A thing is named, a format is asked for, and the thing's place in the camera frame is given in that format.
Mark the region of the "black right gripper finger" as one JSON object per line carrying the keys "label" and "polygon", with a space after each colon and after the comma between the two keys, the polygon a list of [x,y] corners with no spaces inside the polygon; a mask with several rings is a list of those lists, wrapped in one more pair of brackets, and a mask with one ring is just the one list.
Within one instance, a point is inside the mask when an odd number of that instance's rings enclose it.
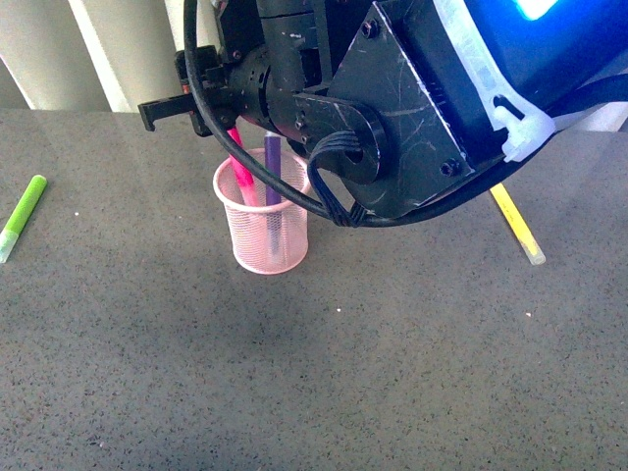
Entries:
{"label": "black right gripper finger", "polygon": [[156,131],[156,121],[195,112],[196,102],[191,94],[181,94],[138,104],[137,109],[145,129]]}

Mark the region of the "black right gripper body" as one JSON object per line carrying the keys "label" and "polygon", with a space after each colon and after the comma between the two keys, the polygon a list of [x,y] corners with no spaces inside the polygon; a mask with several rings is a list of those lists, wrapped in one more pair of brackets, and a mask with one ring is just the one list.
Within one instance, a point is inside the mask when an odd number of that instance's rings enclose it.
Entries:
{"label": "black right gripper body", "polygon": [[216,46],[198,43],[196,1],[183,4],[183,91],[224,129],[242,118],[309,152],[343,128],[328,96],[343,57],[341,1],[217,1]]}

